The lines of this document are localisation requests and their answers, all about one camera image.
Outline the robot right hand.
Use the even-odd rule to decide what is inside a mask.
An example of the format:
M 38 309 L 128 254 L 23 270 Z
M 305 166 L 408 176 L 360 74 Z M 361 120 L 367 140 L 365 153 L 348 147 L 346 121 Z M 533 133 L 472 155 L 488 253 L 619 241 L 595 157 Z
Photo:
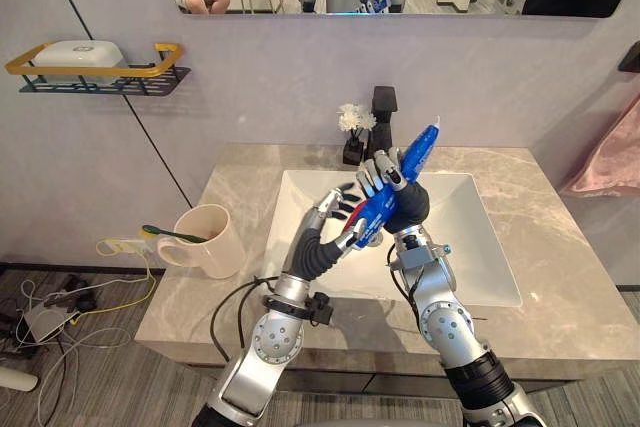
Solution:
M 366 199 L 385 186 L 393 190 L 396 209 L 384 224 L 384 229 L 390 234 L 421 225 L 430 210 L 428 192 L 418 182 L 408 182 L 401 172 L 400 157 L 401 151 L 397 147 L 388 151 L 378 150 L 356 173 L 356 180 Z

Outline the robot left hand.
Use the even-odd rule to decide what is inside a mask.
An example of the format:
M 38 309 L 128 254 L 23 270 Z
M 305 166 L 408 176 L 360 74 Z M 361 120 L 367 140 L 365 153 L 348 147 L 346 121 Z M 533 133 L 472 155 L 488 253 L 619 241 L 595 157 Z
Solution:
M 283 273 L 311 282 L 331 269 L 363 237 L 367 221 L 360 219 L 334 240 L 321 242 L 327 219 L 347 220 L 348 214 L 355 211 L 351 202 L 359 202 L 361 197 L 349 193 L 354 185 L 348 182 L 331 188 L 306 211 L 285 258 Z

